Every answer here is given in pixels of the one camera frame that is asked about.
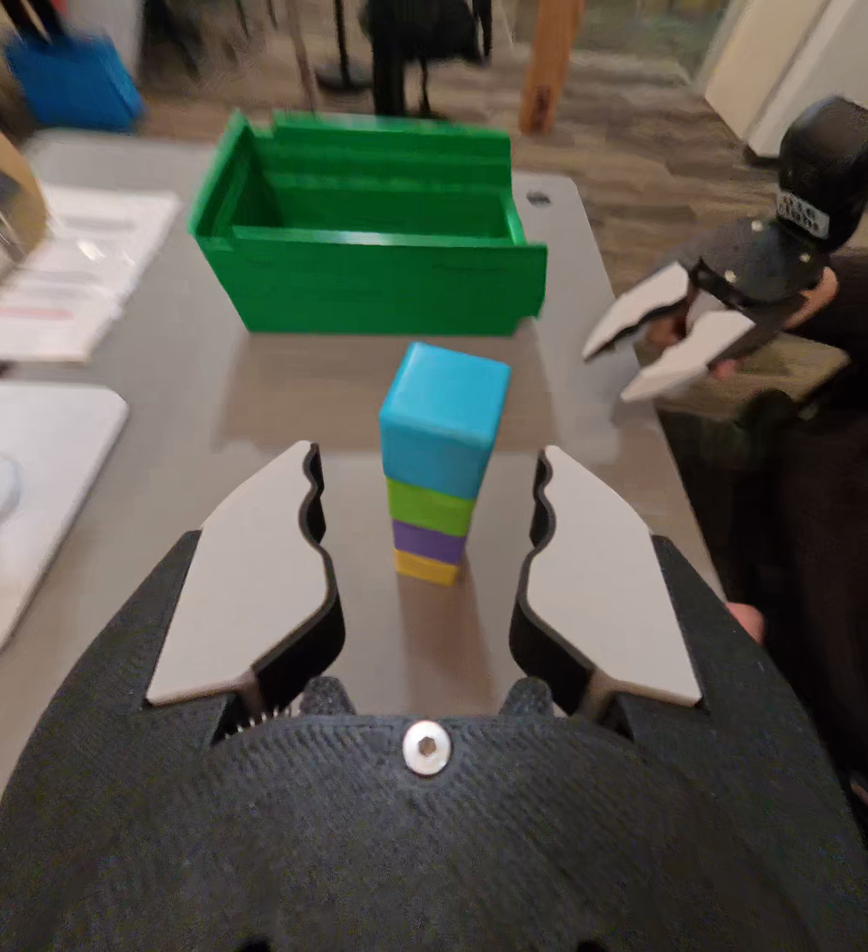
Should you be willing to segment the wooden pillar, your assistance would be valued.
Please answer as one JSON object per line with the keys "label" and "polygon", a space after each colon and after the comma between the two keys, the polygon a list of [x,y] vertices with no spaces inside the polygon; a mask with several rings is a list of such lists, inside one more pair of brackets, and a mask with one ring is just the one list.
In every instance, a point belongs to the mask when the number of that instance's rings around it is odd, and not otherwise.
{"label": "wooden pillar", "polygon": [[521,94],[523,135],[547,134],[556,120],[584,1],[539,1],[529,64]]}

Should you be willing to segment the lime green cube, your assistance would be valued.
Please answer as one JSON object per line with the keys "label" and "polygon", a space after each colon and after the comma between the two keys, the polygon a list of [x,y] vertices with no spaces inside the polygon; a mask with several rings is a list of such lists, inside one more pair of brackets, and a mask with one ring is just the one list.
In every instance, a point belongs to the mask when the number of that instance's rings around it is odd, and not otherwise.
{"label": "lime green cube", "polygon": [[452,537],[468,534],[476,498],[457,497],[387,477],[385,483],[393,521]]}

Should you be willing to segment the black office chair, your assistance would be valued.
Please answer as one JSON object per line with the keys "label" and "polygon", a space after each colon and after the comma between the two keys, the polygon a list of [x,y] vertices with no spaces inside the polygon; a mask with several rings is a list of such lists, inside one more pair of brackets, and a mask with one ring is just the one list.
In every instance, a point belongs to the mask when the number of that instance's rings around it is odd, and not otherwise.
{"label": "black office chair", "polygon": [[372,54],[374,113],[405,117],[405,72],[420,68],[417,118],[439,118],[429,101],[432,63],[490,64],[493,44],[491,1],[367,1],[358,16]]}

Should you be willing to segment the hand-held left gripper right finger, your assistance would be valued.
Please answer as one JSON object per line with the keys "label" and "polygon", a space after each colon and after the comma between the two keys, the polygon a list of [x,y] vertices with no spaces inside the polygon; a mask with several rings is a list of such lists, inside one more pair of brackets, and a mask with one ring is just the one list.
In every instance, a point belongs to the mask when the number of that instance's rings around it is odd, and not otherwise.
{"label": "hand-held left gripper right finger", "polygon": [[681,708],[703,698],[653,535],[559,446],[537,456],[532,548],[509,646],[567,716],[601,720],[618,695]]}

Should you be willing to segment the person's left hand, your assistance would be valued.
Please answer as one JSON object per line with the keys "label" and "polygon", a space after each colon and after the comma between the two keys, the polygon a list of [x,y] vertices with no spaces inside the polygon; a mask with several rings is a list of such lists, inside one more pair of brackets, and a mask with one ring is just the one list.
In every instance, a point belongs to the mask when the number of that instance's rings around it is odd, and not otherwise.
{"label": "person's left hand", "polygon": [[726,602],[726,608],[748,635],[760,646],[764,645],[766,623],[763,615],[747,603]]}

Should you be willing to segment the green plastic bin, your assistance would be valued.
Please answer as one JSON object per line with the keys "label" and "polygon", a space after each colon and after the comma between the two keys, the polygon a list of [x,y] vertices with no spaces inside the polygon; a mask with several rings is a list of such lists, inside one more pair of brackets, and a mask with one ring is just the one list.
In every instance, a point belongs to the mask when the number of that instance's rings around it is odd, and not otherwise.
{"label": "green plastic bin", "polygon": [[506,337],[545,298],[496,128],[234,112],[188,230],[254,333]]}

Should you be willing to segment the yellow cube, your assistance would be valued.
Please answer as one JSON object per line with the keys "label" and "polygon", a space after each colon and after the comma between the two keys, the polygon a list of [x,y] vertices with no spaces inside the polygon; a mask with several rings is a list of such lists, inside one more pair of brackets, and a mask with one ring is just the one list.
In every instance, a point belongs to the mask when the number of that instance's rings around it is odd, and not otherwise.
{"label": "yellow cube", "polygon": [[461,574],[461,565],[449,564],[401,549],[394,549],[396,572],[404,577],[449,588]]}

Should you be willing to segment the person's black sweater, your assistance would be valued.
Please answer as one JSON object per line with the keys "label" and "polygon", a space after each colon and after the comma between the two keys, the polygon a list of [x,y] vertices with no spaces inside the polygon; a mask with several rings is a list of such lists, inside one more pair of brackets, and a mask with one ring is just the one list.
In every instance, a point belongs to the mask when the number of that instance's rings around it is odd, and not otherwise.
{"label": "person's black sweater", "polygon": [[660,411],[725,593],[815,720],[868,842],[868,409]]}

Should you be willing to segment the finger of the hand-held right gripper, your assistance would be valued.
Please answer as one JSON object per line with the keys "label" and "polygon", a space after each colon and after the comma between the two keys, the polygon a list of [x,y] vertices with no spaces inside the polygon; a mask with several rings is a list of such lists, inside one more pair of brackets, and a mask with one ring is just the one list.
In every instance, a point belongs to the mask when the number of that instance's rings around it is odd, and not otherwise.
{"label": "finger of the hand-held right gripper", "polygon": [[678,262],[638,282],[598,319],[581,350],[583,362],[612,349],[642,325],[680,313],[689,302],[691,286],[689,271]]}
{"label": "finger of the hand-held right gripper", "polygon": [[703,312],[678,344],[640,370],[619,399],[623,403],[647,401],[688,387],[754,328],[754,321],[740,311]]}

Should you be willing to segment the laminated paper sheet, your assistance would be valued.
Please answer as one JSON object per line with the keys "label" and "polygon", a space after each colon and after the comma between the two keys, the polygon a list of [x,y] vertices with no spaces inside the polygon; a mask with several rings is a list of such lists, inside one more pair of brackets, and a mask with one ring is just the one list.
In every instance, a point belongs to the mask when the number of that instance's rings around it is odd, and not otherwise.
{"label": "laminated paper sheet", "polygon": [[88,363],[181,201],[171,191],[40,186],[47,236],[0,283],[0,363]]}

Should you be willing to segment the grey desk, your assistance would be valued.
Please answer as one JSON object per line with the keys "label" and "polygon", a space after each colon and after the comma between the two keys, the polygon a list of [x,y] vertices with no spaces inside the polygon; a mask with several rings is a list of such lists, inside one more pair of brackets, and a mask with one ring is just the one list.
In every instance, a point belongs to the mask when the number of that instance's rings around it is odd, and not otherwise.
{"label": "grey desk", "polygon": [[[324,546],[345,618],[345,647],[329,673],[360,713],[436,719],[499,708],[520,675],[509,627],[543,446],[561,447],[607,482],[722,593],[652,407],[614,407],[636,369],[633,353],[580,358],[613,288],[578,183],[577,173],[514,171],[524,231],[549,251],[540,318],[510,338],[431,339],[512,368],[462,577],[451,588],[395,573],[380,461],[380,406],[420,336],[251,335],[184,219],[89,365],[7,373],[108,387],[129,414],[0,653],[0,794],[62,679],[142,579],[184,531],[298,440],[321,446]],[[551,205],[531,206],[533,190]]]}

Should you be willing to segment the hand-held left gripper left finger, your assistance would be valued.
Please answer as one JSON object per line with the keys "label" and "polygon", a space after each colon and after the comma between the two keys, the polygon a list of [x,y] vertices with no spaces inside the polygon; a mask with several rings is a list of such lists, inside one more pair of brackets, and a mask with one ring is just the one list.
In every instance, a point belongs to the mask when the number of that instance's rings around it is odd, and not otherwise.
{"label": "hand-held left gripper left finger", "polygon": [[235,694],[249,717],[291,708],[345,644],[322,545],[317,443],[298,441],[237,486],[202,524],[146,701]]}

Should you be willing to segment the blue cube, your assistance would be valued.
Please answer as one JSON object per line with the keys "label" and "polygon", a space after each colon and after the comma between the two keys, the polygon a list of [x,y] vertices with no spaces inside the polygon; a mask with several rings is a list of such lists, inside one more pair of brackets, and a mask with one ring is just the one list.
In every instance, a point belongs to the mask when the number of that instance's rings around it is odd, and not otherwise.
{"label": "blue cube", "polygon": [[506,363],[412,343],[380,408],[385,477],[475,500],[496,446],[511,376]]}

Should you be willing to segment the person's right hand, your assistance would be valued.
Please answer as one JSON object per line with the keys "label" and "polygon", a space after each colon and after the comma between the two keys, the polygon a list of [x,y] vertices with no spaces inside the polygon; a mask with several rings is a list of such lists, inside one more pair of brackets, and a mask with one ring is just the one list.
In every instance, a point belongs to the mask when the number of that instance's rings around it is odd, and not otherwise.
{"label": "person's right hand", "polygon": [[[825,308],[836,296],[839,290],[839,281],[830,267],[823,270],[821,280],[813,288],[802,292],[803,303],[797,311],[785,322],[784,329],[792,330],[799,327],[811,316]],[[677,345],[688,330],[688,316],[694,303],[697,291],[692,289],[676,311],[663,316],[650,324],[643,340],[654,351],[665,351]],[[712,365],[710,374],[718,380],[734,376],[740,369],[742,360],[719,361]]]}

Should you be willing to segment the purple cube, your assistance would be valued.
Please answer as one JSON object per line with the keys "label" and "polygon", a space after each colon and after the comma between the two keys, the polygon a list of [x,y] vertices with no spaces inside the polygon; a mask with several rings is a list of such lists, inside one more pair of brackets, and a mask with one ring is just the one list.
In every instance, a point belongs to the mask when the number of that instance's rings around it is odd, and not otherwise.
{"label": "purple cube", "polygon": [[467,536],[429,530],[400,520],[392,520],[394,547],[397,551],[445,565],[463,560]]}

